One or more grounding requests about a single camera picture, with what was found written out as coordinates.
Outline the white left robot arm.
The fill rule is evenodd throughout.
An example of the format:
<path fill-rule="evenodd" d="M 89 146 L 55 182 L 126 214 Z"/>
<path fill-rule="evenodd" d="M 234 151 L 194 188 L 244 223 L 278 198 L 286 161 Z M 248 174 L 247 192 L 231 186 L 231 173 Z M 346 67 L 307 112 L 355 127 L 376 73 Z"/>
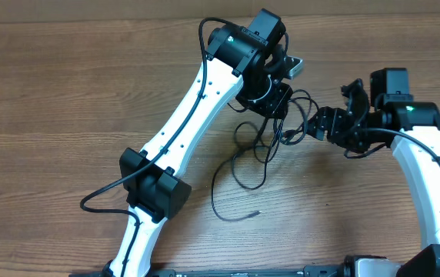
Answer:
<path fill-rule="evenodd" d="M 247 26 L 224 22 L 200 39 L 196 80 L 160 132 L 140 151 L 126 149 L 119 165 L 128 193 L 128 224 L 117 256 L 104 276 L 145 276 L 163 225 L 191 193 L 181 180 L 192 154 L 218 113 L 233 99 L 266 119 L 283 119 L 291 90 L 286 27 L 262 9 Z"/>

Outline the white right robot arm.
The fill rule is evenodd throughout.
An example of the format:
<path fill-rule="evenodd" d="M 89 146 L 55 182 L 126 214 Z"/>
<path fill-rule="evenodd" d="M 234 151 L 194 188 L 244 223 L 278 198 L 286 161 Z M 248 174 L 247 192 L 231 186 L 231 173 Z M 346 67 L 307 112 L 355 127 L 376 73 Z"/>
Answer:
<path fill-rule="evenodd" d="M 440 276 L 440 110 L 417 102 L 406 68 L 384 68 L 370 75 L 366 92 L 360 79 L 341 88 L 345 108 L 321 107 L 304 132 L 363 159 L 391 149 L 408 183 L 421 232 L 421 251 L 400 264 L 377 255 L 348 255 L 329 276 Z"/>

